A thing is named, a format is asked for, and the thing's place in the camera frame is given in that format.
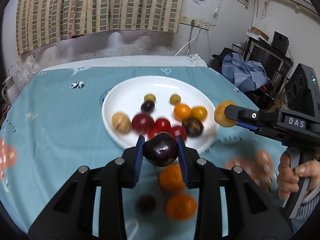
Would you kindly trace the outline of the person's right hand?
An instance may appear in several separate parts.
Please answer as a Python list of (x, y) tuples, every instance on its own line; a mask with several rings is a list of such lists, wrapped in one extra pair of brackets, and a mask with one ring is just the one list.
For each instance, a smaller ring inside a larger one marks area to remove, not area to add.
[(288, 199), (290, 193), (296, 193), (299, 190), (298, 182), (300, 178), (309, 178), (307, 193), (313, 191), (319, 185), (319, 161), (311, 160), (292, 169), (290, 158), (283, 153), (278, 166), (279, 176), (277, 184), (279, 187), (278, 196), (280, 199)]

